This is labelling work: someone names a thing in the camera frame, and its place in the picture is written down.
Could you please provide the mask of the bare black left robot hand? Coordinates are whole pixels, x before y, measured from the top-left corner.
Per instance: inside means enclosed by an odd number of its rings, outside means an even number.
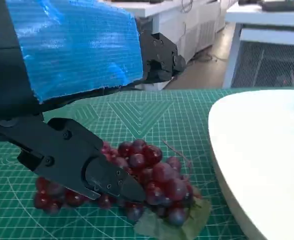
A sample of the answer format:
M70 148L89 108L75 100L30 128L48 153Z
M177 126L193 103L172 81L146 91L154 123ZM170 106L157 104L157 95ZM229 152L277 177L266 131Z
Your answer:
M103 141L43 113L185 69L177 46L129 12L89 0L0 0L0 142L35 174L90 199L142 202L141 185L101 153Z

